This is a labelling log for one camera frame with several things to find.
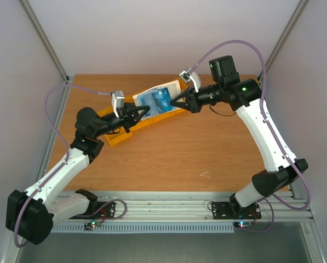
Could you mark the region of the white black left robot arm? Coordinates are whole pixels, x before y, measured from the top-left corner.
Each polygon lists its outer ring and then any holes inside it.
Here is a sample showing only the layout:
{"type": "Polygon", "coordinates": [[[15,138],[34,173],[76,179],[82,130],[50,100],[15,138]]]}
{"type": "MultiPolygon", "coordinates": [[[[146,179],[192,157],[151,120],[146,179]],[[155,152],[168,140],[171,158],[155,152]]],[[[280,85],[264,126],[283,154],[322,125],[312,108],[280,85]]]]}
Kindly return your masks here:
{"type": "Polygon", "coordinates": [[[47,238],[53,226],[73,217],[93,218],[101,210],[97,196],[84,189],[62,201],[55,199],[99,155],[104,145],[99,136],[119,128],[129,132],[149,110],[149,106],[126,102],[115,112],[102,117],[90,107],[78,111],[75,138],[66,147],[62,159],[25,191],[15,190],[8,197],[5,226],[13,231],[18,248],[24,246],[19,243],[19,237],[37,245],[47,238]]]}

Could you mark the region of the blue VIP card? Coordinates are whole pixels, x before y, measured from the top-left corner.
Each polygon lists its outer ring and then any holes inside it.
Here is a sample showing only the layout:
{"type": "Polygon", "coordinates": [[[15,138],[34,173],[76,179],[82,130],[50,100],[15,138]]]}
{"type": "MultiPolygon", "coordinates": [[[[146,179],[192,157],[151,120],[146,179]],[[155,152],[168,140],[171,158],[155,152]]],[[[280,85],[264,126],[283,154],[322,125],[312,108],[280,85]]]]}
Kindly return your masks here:
{"type": "Polygon", "coordinates": [[[155,117],[175,109],[175,107],[172,107],[170,104],[171,96],[167,87],[152,89],[144,94],[140,100],[143,105],[150,106],[148,112],[150,117],[155,117]]]}

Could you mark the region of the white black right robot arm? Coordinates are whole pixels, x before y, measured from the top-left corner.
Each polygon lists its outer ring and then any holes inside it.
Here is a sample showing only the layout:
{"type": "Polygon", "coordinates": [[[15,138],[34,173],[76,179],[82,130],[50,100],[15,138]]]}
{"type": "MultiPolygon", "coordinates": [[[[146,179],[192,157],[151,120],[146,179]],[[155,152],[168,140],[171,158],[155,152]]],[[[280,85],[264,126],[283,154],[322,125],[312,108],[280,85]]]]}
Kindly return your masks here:
{"type": "Polygon", "coordinates": [[[192,86],[171,100],[171,105],[198,113],[204,105],[229,104],[244,122],[262,156],[265,169],[251,182],[230,196],[229,209],[234,218],[244,216],[249,208],[293,183],[308,169],[307,161],[289,149],[261,99],[261,89],[254,79],[240,80],[230,55],[209,61],[214,84],[202,87],[196,73],[182,71],[180,78],[192,86]]]}

